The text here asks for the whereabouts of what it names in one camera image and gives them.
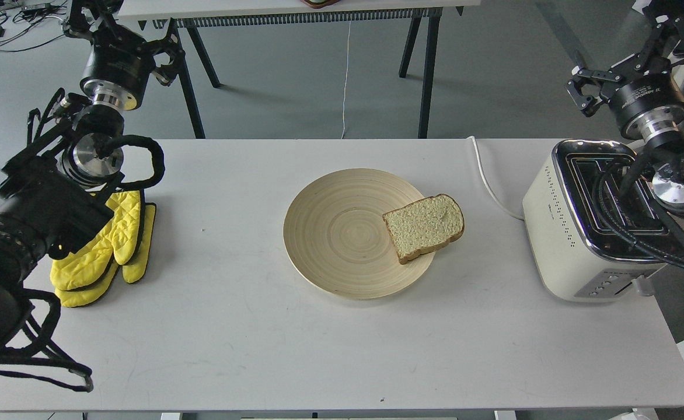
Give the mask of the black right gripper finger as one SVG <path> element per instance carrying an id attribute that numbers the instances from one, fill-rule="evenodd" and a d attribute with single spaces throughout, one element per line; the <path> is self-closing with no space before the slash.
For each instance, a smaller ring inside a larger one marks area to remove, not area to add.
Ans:
<path id="1" fill-rule="evenodd" d="M 633 54 L 614 64 L 607 70 L 593 70 L 588 68 L 587 62 L 582 54 L 573 54 L 575 63 L 572 69 L 571 83 L 573 85 L 603 85 L 604 83 L 617 83 L 625 85 L 643 77 L 648 69 L 649 56 L 643 54 Z"/>
<path id="2" fill-rule="evenodd" d="M 584 117 L 592 117 L 603 106 L 603 101 L 598 94 L 584 93 L 587 87 L 597 88 L 595 82 L 589 80 L 567 80 L 566 90 L 573 99 L 577 109 Z"/>

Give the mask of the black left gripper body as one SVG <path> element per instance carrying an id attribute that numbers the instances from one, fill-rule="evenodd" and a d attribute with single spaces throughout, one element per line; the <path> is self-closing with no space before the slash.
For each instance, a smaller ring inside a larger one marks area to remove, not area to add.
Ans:
<path id="1" fill-rule="evenodd" d="M 80 86 L 88 98 L 97 91 L 109 90 L 118 96 L 121 111 L 138 109 L 144 100 L 149 75 L 155 60 L 145 49 L 146 41 L 137 33 L 121 27 L 118 37 L 108 29 L 91 35 L 91 53 Z"/>

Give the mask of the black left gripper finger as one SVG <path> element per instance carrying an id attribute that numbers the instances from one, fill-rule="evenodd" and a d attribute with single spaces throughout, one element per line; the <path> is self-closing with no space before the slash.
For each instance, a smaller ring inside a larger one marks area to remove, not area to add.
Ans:
<path id="1" fill-rule="evenodd" d="M 174 27 L 169 27 L 163 38 L 145 42 L 144 51 L 153 57 L 166 55 L 168 61 L 163 61 L 159 66 L 181 66 L 184 63 L 185 53 Z"/>
<path id="2" fill-rule="evenodd" d="M 167 65 L 156 66 L 152 70 L 152 75 L 163 87 L 169 87 L 179 76 L 179 64 L 171 63 Z"/>

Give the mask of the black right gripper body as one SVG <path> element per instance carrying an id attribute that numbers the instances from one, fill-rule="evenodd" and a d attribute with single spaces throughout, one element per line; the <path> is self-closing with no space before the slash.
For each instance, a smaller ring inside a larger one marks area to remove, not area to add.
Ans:
<path id="1" fill-rule="evenodd" d="M 680 131 L 684 121 L 684 96 L 671 75 L 668 58 L 650 58 L 645 64 L 630 55 L 609 68 L 614 74 L 611 110 L 620 136 L 627 140 L 652 140 Z"/>

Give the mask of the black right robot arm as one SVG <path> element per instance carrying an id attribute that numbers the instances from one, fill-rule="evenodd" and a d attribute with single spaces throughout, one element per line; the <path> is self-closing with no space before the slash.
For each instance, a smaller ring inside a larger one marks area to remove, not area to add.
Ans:
<path id="1" fill-rule="evenodd" d="M 574 54 L 575 67 L 568 92 L 578 109 L 592 117 L 606 104 L 615 116 L 620 135 L 642 140 L 643 151 L 628 165 L 613 159 L 592 186 L 591 205 L 601 223 L 623 239 L 629 247 L 655 260 L 684 269 L 684 256 L 676 256 L 639 239 L 622 225 L 622 217 L 612 215 L 611 201 L 624 198 L 639 179 L 652 186 L 651 207 L 664 222 L 671 216 L 684 219 L 684 95 L 671 71 L 670 59 L 641 51 L 606 71 L 587 68 L 583 56 Z M 684 233 L 673 232 L 684 245 Z"/>

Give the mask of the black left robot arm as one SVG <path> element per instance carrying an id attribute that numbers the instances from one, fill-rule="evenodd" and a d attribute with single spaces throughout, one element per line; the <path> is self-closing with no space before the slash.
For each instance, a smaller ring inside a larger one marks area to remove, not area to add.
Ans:
<path id="1" fill-rule="evenodd" d="M 158 184 L 165 174 L 160 145 L 148 136 L 125 135 L 123 112 L 142 101 L 148 77 L 171 85 L 184 63 L 176 24 L 166 37 L 145 41 L 115 23 L 86 34 L 92 52 L 83 95 L 62 96 L 56 125 L 31 135 L 6 162 L 0 185 L 0 376 L 30 379 L 11 365 L 69 370 L 83 385 L 40 376 L 40 381 L 89 393 L 92 371 L 52 339 L 60 317 L 53 293 L 23 282 L 48 256 L 61 260 L 94 239 L 113 218 L 109 197 Z"/>

